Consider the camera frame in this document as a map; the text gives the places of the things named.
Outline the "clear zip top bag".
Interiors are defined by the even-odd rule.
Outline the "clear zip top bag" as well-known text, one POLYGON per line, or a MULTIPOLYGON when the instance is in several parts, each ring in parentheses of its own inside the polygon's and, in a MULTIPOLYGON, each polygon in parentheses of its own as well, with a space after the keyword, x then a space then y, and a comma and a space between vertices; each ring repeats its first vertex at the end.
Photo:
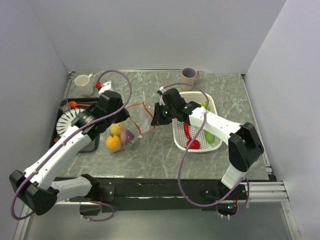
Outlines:
MULTIPOLYGON (((140 141, 144 135, 152 132, 155 129, 154 126, 151 126, 151 121, 154 115, 151 113, 150 107, 147 106, 144 101, 128 105, 126 107, 126 110, 129 112, 129 117, 121 123, 123 123, 124 129, 128 129, 134 134, 134 142, 128 145, 123 145, 121 143, 120 150, 132 147, 136 142, 140 141)), ((112 134, 110 134, 109 128, 104 133, 105 147, 106 139, 108 136, 112 136, 112 134)), ((107 147, 106 149, 111 153, 120 151, 111 151, 107 147)))

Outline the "purple onion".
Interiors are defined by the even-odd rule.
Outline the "purple onion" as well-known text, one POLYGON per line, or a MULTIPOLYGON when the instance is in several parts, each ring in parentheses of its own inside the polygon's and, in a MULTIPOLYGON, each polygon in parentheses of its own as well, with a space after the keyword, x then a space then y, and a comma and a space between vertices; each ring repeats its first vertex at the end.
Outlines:
POLYGON ((120 133, 120 140, 124 146, 132 144, 134 142, 134 138, 134 134, 128 129, 123 129, 120 133))

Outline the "orange peach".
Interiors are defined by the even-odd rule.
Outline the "orange peach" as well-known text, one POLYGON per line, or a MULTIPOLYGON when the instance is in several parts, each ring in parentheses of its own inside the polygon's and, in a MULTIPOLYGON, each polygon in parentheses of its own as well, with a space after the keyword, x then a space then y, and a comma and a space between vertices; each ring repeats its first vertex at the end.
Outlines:
POLYGON ((106 138, 105 145, 110 151, 116 152, 121 149, 122 141, 119 136, 110 135, 106 138))

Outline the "dark red wrinkled fruit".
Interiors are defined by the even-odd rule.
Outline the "dark red wrinkled fruit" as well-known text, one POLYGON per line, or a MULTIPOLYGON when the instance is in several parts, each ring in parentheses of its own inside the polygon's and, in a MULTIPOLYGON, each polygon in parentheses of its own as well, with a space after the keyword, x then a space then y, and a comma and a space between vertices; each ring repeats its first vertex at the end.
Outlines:
POLYGON ((200 142, 196 139, 192 142, 192 139, 189 139, 186 143, 186 147, 189 147, 189 149, 192 149, 192 150, 199 150, 200 142))

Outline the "green bitter gourd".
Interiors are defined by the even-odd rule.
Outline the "green bitter gourd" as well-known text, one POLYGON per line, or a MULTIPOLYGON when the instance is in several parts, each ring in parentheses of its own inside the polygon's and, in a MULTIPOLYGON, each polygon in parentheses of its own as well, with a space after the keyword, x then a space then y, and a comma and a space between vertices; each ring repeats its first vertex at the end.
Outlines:
POLYGON ((213 144, 215 142, 216 137, 212 133, 205 130, 204 134, 205 134, 205 139, 209 144, 213 144))

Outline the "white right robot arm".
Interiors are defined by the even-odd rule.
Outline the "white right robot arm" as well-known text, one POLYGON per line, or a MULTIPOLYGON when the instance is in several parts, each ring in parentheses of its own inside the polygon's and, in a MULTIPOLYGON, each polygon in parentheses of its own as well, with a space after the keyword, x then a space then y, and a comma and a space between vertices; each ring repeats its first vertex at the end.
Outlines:
POLYGON ((235 185, 264 153, 255 126, 249 122, 232 122, 194 101, 186 102, 175 88, 165 90, 161 87, 158 94, 161 95, 163 104, 154 104, 152 126, 168 125, 176 119, 213 134, 228 146, 230 165, 221 178, 222 184, 218 192, 224 199, 232 198, 237 192, 235 185))

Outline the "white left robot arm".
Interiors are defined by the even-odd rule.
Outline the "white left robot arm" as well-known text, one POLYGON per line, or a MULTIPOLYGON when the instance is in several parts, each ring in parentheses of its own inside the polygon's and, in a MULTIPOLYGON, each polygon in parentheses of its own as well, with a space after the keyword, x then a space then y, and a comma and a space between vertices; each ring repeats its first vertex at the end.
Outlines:
POLYGON ((99 198, 100 184, 88 174, 62 181, 55 181, 55 178, 67 162, 99 134, 129 116, 119 93, 111 90, 101 93, 96 103, 73 119, 45 155, 24 171, 14 170, 10 174, 14 198, 20 199, 38 216, 66 199, 84 197, 93 201, 99 198))

